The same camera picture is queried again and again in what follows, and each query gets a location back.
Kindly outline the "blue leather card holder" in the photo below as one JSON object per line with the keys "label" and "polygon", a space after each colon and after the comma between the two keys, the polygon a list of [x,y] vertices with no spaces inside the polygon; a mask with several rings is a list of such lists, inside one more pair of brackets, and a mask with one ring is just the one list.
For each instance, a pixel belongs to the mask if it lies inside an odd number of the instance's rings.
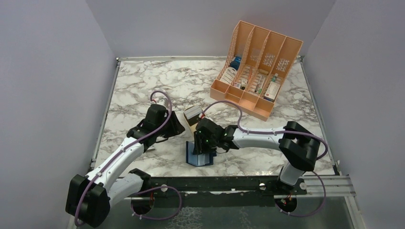
{"label": "blue leather card holder", "polygon": [[217,156],[215,151],[208,154],[194,155],[194,143],[186,141],[186,163],[195,167],[211,166],[214,163],[214,157]]}

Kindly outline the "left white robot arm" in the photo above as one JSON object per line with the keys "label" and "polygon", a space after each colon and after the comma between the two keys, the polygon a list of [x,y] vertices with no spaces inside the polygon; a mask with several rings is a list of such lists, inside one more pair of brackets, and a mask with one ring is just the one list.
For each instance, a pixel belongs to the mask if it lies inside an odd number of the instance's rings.
{"label": "left white robot arm", "polygon": [[149,181],[136,174],[119,176],[158,137],[165,139],[183,133],[174,111],[160,104],[152,104],[146,117],[131,128],[117,150],[101,165],[85,176],[75,175],[70,181],[65,211],[96,228],[107,218],[110,209],[132,193],[146,195]]}

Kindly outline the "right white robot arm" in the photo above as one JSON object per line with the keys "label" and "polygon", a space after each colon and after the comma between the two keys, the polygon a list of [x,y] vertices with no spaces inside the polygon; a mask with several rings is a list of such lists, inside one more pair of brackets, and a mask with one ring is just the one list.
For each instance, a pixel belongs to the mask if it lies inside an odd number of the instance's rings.
{"label": "right white robot arm", "polygon": [[242,129],[237,125],[225,128],[210,119],[202,119],[193,133],[194,156],[217,153],[221,148],[230,149],[264,148],[280,151],[287,159],[276,180],[276,189],[281,194],[292,191],[298,179],[306,172],[312,172],[318,157],[322,139],[312,134],[295,121],[271,129]]}

